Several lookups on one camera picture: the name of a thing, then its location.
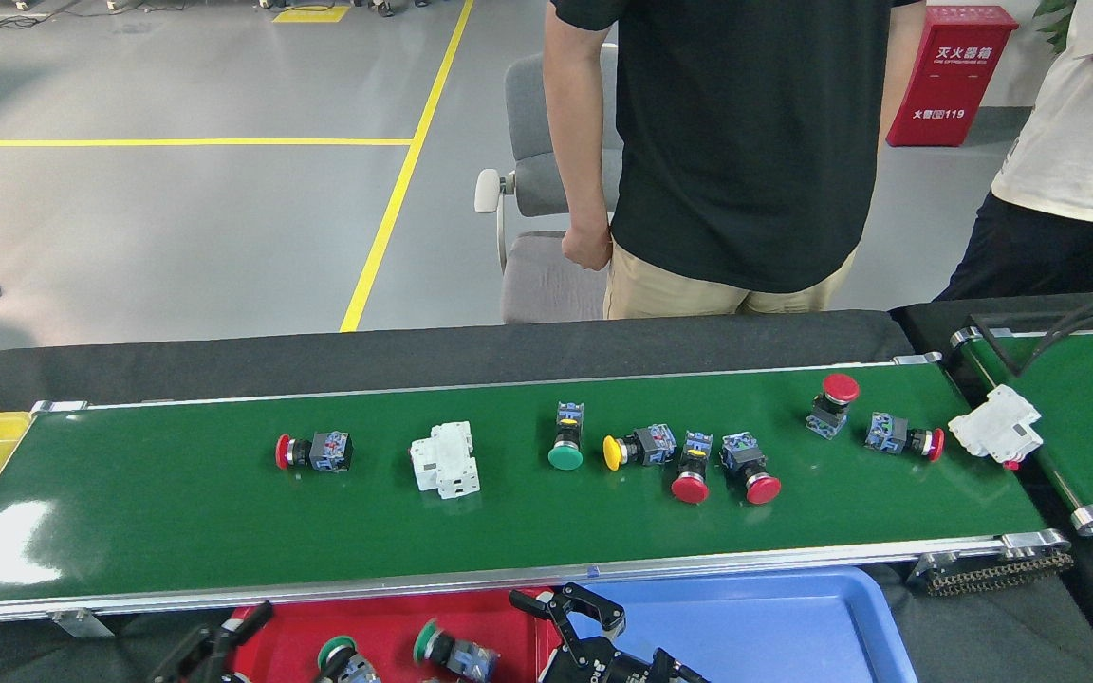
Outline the person's right hand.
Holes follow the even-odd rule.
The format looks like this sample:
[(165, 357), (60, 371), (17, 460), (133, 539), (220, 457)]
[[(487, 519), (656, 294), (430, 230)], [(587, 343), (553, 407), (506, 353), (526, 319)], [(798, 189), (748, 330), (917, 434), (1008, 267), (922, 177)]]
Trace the person's right hand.
[(561, 242), (564, 258), (590, 271), (600, 271), (610, 264), (612, 251), (613, 242), (606, 221), (584, 225), (573, 222)]

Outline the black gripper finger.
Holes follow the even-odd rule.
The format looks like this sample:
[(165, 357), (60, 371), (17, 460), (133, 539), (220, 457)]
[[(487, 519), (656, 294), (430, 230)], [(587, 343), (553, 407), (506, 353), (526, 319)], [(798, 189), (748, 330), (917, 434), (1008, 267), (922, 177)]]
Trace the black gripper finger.
[(252, 639), (273, 617), (272, 602), (262, 601), (246, 619), (230, 627), (224, 623), (213, 636), (212, 648), (205, 660), (205, 682), (247, 682), (233, 666), (235, 650)]
[(225, 653), (218, 648), (220, 640), (215, 628), (195, 627), (148, 674), (148, 682), (221, 682)]

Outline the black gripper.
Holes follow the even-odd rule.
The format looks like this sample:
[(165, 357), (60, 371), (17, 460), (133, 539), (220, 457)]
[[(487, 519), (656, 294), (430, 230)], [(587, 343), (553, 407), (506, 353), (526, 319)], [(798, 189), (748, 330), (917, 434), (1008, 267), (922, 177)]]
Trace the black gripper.
[[(538, 682), (710, 682), (662, 648), (655, 649), (650, 661), (620, 650), (612, 640), (625, 631), (623, 607), (579, 584), (566, 582), (537, 597), (512, 589), (509, 600), (513, 608), (543, 619), (559, 633), (560, 647)], [(568, 619), (573, 611), (593, 619), (607, 639), (580, 640)]]

